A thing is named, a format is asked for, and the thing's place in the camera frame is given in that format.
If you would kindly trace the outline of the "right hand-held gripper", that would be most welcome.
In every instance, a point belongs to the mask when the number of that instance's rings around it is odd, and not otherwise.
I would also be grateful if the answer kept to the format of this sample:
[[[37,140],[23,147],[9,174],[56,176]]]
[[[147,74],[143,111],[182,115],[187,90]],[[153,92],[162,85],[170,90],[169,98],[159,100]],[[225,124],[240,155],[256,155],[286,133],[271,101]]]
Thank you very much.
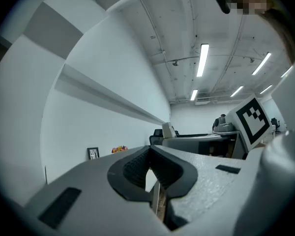
[[[255,94],[230,110],[225,121],[228,128],[226,132],[164,138],[162,146],[194,154],[227,154],[233,151],[232,158],[242,159],[272,129],[269,117]]]

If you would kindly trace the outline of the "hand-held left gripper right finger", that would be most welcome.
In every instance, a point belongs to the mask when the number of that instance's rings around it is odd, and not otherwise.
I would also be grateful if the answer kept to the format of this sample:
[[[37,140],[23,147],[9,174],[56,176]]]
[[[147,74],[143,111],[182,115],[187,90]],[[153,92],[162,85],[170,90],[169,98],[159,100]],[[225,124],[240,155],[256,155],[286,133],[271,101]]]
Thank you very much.
[[[150,236],[237,236],[235,225],[257,175],[260,148],[245,160],[159,148],[192,164],[198,178],[186,196],[170,200],[174,214],[187,223],[170,231],[155,220]]]

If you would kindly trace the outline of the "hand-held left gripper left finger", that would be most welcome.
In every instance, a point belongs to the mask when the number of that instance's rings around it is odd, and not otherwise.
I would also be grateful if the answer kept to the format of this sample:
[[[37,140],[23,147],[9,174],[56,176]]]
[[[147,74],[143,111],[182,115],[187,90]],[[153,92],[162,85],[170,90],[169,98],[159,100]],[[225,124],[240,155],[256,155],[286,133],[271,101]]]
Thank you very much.
[[[64,236],[164,236],[169,229],[147,202],[130,202],[109,184],[108,170],[116,161],[138,151],[133,148],[81,163],[44,186],[25,205],[39,217],[66,188],[81,191],[56,230]]]

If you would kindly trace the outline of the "black office chair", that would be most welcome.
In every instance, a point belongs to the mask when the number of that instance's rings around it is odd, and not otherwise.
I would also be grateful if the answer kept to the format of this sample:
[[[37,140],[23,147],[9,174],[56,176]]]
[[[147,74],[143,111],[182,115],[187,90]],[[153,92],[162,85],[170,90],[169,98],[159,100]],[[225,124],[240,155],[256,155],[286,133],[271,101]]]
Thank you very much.
[[[163,130],[155,129],[154,134],[149,137],[149,142],[150,145],[162,145],[163,139]]]
[[[280,128],[280,121],[277,120],[276,118],[272,118],[271,119],[271,124],[275,126],[275,130],[274,130],[275,134],[276,135],[277,134],[280,134],[281,133],[281,131],[279,130],[279,128]]]

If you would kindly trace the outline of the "group of ceiling light tubes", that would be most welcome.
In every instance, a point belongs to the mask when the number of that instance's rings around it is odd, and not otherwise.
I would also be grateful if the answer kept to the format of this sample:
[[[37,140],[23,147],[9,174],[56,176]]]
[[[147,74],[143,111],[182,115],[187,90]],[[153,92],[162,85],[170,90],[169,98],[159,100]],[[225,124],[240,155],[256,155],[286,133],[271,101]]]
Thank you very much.
[[[279,46],[245,50],[239,43],[229,52],[203,44],[195,64],[190,100],[196,105],[240,101],[252,93],[262,96],[291,66]]]

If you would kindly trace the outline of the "black picture frame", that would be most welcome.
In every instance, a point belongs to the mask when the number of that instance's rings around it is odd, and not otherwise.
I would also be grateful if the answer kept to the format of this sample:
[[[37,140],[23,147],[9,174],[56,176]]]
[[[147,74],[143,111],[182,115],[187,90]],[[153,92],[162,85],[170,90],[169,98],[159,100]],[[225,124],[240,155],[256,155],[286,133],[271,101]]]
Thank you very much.
[[[99,158],[99,149],[97,147],[87,148],[87,152],[88,152],[88,159],[89,160]]]

